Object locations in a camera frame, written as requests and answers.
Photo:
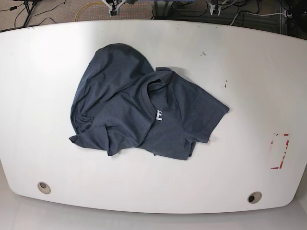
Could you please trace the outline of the table grommet hole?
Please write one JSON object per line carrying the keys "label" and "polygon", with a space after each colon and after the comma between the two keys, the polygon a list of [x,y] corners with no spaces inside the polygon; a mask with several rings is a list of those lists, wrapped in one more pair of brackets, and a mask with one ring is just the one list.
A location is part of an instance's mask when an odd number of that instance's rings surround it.
{"label": "table grommet hole", "polygon": [[46,184],[46,183],[44,183],[44,182],[39,182],[39,183],[37,184],[37,187],[38,187],[39,191],[40,191],[41,193],[43,193],[43,194],[48,195],[48,194],[51,193],[51,189],[50,189],[49,185]]}
{"label": "table grommet hole", "polygon": [[253,192],[248,196],[248,202],[250,204],[258,203],[262,198],[262,193],[259,191]]}

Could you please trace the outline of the red tape marking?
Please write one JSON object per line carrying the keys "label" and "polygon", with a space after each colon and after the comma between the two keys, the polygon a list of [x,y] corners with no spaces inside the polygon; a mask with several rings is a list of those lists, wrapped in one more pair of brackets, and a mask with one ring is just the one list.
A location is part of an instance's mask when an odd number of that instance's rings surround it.
{"label": "red tape marking", "polygon": [[289,141],[289,134],[274,133],[269,149],[270,169],[277,170],[282,168]]}

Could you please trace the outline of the black tripod stand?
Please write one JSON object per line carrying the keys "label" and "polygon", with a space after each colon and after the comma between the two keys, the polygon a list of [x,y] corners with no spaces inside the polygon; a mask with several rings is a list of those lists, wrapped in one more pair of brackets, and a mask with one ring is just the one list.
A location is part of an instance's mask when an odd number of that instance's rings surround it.
{"label": "black tripod stand", "polygon": [[35,6],[39,3],[39,0],[24,0],[24,6],[27,12],[27,17],[22,25],[22,28],[25,28],[29,22],[30,16],[32,11],[34,10]]}

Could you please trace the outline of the dark blue t-shirt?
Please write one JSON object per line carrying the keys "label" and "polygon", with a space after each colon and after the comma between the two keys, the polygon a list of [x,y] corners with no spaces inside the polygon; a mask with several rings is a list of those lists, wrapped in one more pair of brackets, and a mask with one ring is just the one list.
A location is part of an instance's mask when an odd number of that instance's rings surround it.
{"label": "dark blue t-shirt", "polygon": [[70,141],[109,156],[140,148],[187,160],[228,111],[172,69],[153,69],[133,47],[110,44],[96,51],[81,78],[71,106]]}

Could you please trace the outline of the left table grommet hole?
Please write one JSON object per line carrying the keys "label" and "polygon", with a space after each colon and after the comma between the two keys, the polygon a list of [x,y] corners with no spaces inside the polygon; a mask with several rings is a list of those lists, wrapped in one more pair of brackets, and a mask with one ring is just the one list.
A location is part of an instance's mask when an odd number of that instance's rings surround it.
{"label": "left table grommet hole", "polygon": [[50,189],[49,185],[46,184],[46,183],[44,183],[44,182],[39,182],[39,183],[37,184],[37,187],[38,187],[39,191],[40,191],[41,193],[43,193],[43,194],[48,195],[48,194],[51,193],[51,189]]}

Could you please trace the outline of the right table grommet hole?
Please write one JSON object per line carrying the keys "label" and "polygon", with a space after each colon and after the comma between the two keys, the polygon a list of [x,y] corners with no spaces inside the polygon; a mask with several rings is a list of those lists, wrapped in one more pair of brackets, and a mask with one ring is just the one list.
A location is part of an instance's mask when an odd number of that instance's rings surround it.
{"label": "right table grommet hole", "polygon": [[248,202],[250,204],[258,203],[262,198],[262,193],[259,191],[253,192],[248,196]]}

